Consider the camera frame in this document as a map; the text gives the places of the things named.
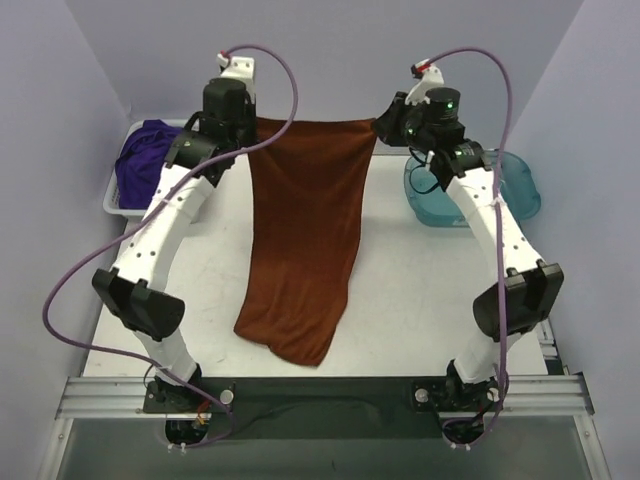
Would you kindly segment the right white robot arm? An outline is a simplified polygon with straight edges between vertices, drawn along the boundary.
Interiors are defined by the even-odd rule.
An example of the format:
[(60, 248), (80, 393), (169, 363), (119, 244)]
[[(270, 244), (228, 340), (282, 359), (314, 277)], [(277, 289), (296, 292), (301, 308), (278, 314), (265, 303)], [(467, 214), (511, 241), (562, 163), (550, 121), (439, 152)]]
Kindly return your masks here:
[(431, 88), (420, 101), (398, 92), (372, 128), (384, 144), (417, 153), (491, 267), (494, 284), (472, 304), (477, 330), (451, 363), (453, 377), (468, 386), (505, 378), (509, 349), (549, 317), (564, 273), (526, 239), (500, 193), (498, 161), (465, 136), (459, 101), (459, 91), (448, 87)]

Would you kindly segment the brown towel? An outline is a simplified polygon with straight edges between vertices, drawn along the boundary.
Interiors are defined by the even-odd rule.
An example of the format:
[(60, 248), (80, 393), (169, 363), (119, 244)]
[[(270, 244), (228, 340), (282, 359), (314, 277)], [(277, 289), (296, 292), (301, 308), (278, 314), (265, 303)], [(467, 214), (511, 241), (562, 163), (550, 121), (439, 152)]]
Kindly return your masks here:
[(317, 367), (346, 309), (376, 136), (369, 119), (295, 121), (249, 156), (253, 243), (235, 333)]

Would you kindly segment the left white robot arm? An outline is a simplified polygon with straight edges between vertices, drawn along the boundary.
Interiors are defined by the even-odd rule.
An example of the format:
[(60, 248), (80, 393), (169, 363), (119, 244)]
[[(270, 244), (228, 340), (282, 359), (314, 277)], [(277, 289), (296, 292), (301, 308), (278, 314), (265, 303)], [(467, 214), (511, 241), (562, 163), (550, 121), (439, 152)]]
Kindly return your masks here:
[(254, 83), (216, 78), (203, 91), (203, 108), (173, 138), (145, 214), (146, 225), (131, 238), (108, 270), (97, 270), (92, 285), (104, 305), (158, 363), (160, 390), (188, 396), (201, 369), (179, 330), (186, 306), (166, 293), (168, 275), (189, 225), (204, 201), (234, 164), (233, 152), (256, 142)]

